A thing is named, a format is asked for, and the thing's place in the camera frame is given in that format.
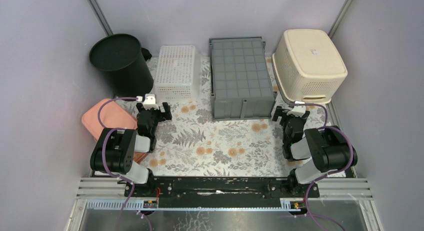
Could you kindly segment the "pink perforated basket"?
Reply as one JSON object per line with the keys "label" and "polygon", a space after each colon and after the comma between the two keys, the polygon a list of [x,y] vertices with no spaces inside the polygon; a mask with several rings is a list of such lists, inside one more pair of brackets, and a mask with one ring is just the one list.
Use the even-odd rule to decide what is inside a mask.
{"label": "pink perforated basket", "polygon": [[[98,121],[98,112],[100,107],[109,100],[110,98],[101,100],[84,113],[81,118],[82,124],[96,142],[103,131],[103,127]],[[136,118],[119,106],[115,101],[108,103],[102,108],[100,119],[107,128],[137,128]]]}

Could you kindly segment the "white perforated plastic basket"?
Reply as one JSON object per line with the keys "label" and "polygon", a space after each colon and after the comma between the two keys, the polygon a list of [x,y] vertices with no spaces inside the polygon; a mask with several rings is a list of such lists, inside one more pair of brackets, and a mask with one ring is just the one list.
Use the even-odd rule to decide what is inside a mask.
{"label": "white perforated plastic basket", "polygon": [[194,45],[163,45],[154,78],[154,94],[161,102],[198,99],[202,60]]}

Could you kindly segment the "grey plastic crate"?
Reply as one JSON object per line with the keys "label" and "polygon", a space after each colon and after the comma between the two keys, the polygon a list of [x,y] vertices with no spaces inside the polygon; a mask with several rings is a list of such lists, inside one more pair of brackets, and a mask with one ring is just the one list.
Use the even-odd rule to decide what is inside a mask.
{"label": "grey plastic crate", "polygon": [[277,93],[272,89],[260,36],[211,38],[211,114],[214,121],[269,119]]}

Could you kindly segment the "large black cylindrical container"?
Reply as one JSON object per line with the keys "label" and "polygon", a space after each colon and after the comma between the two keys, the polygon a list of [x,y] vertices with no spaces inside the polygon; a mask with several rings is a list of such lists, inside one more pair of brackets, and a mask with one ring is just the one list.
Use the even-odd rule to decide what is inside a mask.
{"label": "large black cylindrical container", "polygon": [[153,89],[154,79],[142,45],[133,35],[118,33],[99,40],[88,59],[118,97],[144,96]]}

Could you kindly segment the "cream plastic tub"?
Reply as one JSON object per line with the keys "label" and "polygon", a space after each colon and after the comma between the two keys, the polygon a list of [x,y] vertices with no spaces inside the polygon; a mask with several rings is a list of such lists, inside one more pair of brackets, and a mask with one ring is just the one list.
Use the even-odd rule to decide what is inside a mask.
{"label": "cream plastic tub", "polygon": [[286,102],[328,104],[348,75],[323,30],[288,29],[272,54],[274,77]]}

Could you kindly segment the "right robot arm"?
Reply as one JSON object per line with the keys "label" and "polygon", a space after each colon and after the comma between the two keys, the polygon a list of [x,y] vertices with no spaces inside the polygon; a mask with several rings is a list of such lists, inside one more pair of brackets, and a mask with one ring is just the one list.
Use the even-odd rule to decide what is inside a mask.
{"label": "right robot arm", "polygon": [[343,172],[358,162],[356,150],[338,126],[304,129],[309,114],[305,106],[277,106],[272,117],[274,122],[281,118],[283,157],[289,162],[307,161],[287,177],[286,189],[293,197],[301,196],[316,179]]}

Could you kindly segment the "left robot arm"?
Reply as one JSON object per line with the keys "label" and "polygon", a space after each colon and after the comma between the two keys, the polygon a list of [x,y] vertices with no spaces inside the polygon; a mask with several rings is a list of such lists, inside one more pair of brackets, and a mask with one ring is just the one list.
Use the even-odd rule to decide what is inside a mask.
{"label": "left robot arm", "polygon": [[155,183],[150,170],[134,161],[135,152],[151,153],[156,147],[158,124],[172,119],[171,108],[163,102],[158,108],[147,109],[137,104],[137,128],[104,128],[90,157],[93,171],[108,174],[136,184],[136,190],[144,197],[152,195]]}

